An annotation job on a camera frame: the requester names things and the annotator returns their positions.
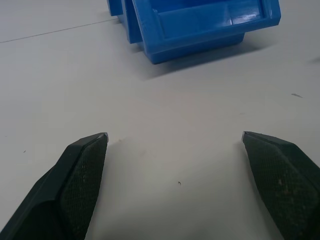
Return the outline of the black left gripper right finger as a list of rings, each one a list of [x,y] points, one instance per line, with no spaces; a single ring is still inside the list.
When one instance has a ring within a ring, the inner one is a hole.
[[[320,238],[320,168],[294,143],[242,135],[260,197],[285,240]]]

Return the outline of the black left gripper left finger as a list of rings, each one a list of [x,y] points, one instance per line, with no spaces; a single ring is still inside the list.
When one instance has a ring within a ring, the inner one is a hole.
[[[0,232],[2,240],[83,240],[99,196],[109,137],[68,145]]]

